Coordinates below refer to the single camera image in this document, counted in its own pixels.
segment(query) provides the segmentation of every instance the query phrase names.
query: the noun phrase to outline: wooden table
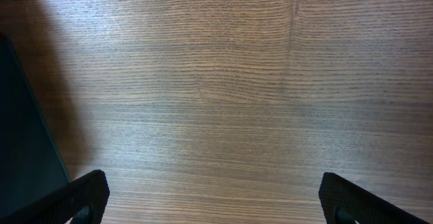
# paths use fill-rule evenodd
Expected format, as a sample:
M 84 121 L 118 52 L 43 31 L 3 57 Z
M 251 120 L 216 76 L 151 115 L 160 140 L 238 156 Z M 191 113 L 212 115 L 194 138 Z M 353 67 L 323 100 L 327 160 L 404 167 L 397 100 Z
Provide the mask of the wooden table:
M 433 221 L 433 0 L 0 0 L 104 223 L 324 223 L 330 171 Z

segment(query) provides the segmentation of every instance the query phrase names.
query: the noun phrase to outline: black object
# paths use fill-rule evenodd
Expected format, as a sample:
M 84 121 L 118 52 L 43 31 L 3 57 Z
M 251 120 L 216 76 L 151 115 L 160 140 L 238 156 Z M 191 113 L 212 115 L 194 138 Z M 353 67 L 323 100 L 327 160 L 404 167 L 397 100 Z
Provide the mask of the black object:
M 0 219 L 1 224 L 98 224 L 108 201 L 105 173 L 92 171 L 45 198 Z
M 70 182 L 18 63 L 0 34 L 0 218 Z
M 319 198 L 328 224 L 427 223 L 335 173 L 323 174 Z

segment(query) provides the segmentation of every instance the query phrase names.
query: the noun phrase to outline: dark tablet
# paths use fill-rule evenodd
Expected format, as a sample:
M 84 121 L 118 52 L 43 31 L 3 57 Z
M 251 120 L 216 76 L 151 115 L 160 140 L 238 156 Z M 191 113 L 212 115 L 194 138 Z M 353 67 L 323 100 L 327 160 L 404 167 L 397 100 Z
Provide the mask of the dark tablet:
M 12 45 L 0 35 L 0 218 L 69 182 Z

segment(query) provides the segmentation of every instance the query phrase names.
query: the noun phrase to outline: textured black grip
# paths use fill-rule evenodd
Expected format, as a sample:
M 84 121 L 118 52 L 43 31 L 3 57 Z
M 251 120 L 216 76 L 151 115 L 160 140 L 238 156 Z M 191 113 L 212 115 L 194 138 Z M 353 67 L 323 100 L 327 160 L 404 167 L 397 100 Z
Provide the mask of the textured black grip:
M 319 198 L 328 224 L 427 223 L 335 173 L 323 174 Z
M 92 171 L 0 223 L 64 224 L 74 216 L 73 224 L 101 223 L 109 195 L 105 173 Z

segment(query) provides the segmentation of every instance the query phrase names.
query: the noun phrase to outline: wood grain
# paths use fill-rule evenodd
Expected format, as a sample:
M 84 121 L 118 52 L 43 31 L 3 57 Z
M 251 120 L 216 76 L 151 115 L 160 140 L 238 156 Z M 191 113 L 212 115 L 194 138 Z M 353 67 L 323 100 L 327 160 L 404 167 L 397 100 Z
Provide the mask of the wood grain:
M 331 171 L 433 221 L 433 0 L 0 0 L 104 223 L 324 223 Z

